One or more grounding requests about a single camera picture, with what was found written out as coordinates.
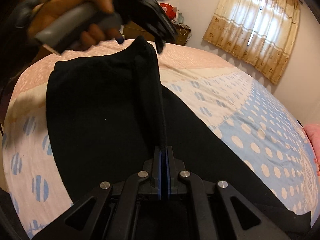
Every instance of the red bag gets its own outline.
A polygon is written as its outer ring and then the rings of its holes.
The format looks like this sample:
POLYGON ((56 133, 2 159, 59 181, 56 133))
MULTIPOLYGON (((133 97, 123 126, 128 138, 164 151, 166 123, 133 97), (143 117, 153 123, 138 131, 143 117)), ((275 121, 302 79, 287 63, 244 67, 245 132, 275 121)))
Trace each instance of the red bag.
POLYGON ((177 14, 177 8, 173 7, 168 3, 160 3, 160 6, 165 11, 165 14, 169 17, 170 20, 173 20, 177 14))

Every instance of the black device frame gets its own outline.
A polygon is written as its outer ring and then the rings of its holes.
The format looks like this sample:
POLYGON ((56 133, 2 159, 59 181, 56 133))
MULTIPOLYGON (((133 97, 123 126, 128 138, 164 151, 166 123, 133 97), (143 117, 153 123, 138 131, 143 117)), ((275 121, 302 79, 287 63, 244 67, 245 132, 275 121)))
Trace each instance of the black device frame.
POLYGON ((190 239, 290 239, 228 182, 187 171, 169 146, 165 152, 156 147, 154 158, 126 181, 102 182, 33 239, 134 240, 143 201, 184 201, 190 239))

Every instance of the polka dot bedsheet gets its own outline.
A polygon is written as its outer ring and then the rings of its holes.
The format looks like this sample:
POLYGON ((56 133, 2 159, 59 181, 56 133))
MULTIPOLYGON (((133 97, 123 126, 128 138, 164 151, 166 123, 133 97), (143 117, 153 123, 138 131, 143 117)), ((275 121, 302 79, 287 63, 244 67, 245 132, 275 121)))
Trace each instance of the polka dot bedsheet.
MULTIPOLYGON (((55 165, 46 126, 46 87, 55 62, 113 54, 131 42, 102 42, 86 52, 49 55, 28 68, 15 86, 4 123, 3 166, 30 239, 73 204, 55 165)), ((167 44, 158 62, 161 83, 289 210, 299 215, 311 211, 313 224, 320 214, 319 169, 303 128, 287 109, 256 80, 215 54, 167 44)))

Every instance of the lace curtain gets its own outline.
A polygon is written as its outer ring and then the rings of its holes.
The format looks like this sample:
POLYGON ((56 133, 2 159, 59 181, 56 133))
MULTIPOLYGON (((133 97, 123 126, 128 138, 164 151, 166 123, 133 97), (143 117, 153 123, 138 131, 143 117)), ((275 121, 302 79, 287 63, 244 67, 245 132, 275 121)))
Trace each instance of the lace curtain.
POLYGON ((220 0, 203 39, 253 65, 277 85, 296 37, 298 0, 220 0), (255 31, 248 45, 250 36, 255 31))

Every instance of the wooden furniture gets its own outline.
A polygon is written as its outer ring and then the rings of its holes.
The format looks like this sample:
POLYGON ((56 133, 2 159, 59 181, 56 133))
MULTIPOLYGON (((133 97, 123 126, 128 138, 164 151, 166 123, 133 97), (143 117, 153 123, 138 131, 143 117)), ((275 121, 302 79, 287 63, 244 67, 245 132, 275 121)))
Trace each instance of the wooden furniture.
MULTIPOLYGON (((174 42, 169 42, 177 45, 184 46, 188 40, 191 30, 188 28, 183 28, 180 25, 174 24, 177 29, 178 36, 174 42)), ((153 35, 148 33, 145 29, 141 28, 134 22, 129 22, 123 28, 123 35, 126 40, 135 39, 139 35, 142 35, 147 41, 155 41, 153 35)))

